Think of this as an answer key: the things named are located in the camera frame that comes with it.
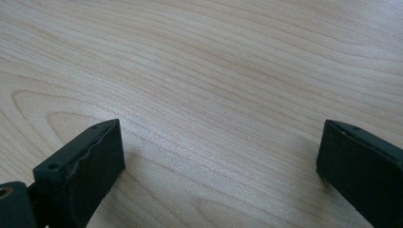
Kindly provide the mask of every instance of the wood grain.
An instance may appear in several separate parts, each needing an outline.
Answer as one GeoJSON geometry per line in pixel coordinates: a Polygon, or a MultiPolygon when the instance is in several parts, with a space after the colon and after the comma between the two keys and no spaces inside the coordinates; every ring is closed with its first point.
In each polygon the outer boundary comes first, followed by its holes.
{"type": "Polygon", "coordinates": [[[0,1],[0,181],[119,118],[88,227],[371,227],[315,171],[323,123],[403,147],[403,4],[0,1]]]}

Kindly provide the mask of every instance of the black clamp jaw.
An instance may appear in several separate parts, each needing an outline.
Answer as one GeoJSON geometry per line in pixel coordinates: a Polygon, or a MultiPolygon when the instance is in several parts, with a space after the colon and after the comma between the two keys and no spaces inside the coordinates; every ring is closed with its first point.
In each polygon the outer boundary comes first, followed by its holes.
{"type": "Polygon", "coordinates": [[[98,123],[33,169],[0,184],[0,227],[82,228],[125,169],[119,120],[98,123]]]}
{"type": "Polygon", "coordinates": [[[356,126],[326,121],[317,172],[374,227],[403,227],[403,150],[356,126]]]}

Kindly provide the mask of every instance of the black object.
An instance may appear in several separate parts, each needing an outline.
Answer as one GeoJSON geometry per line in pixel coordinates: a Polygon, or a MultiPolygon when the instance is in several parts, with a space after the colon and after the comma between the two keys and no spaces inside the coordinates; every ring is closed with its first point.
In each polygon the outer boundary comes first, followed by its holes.
{"type": "Polygon", "coordinates": [[[326,121],[317,172],[374,227],[403,227],[403,150],[356,126],[326,121]]]}
{"type": "Polygon", "coordinates": [[[0,184],[0,227],[86,227],[124,168],[119,120],[95,124],[36,166],[29,188],[0,184]]]}

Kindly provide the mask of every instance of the wooden table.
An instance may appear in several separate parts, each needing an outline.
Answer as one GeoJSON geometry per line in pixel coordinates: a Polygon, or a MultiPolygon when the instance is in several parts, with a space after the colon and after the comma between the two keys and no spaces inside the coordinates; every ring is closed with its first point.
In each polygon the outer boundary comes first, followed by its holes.
{"type": "Polygon", "coordinates": [[[403,147],[403,4],[0,3],[0,181],[119,118],[88,227],[371,227],[316,173],[326,119],[403,147]]]}

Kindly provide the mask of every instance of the small hole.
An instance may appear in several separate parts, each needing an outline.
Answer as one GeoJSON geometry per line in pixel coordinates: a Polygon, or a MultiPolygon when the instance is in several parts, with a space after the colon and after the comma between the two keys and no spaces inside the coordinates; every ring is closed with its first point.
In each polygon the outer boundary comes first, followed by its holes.
{"type": "Polygon", "coordinates": [[[11,192],[12,192],[11,187],[0,188],[0,200],[6,198],[9,194],[11,194],[11,192]]]}
{"type": "Polygon", "coordinates": [[[52,163],[50,165],[48,165],[48,169],[57,169],[60,167],[59,163],[52,163]]]}

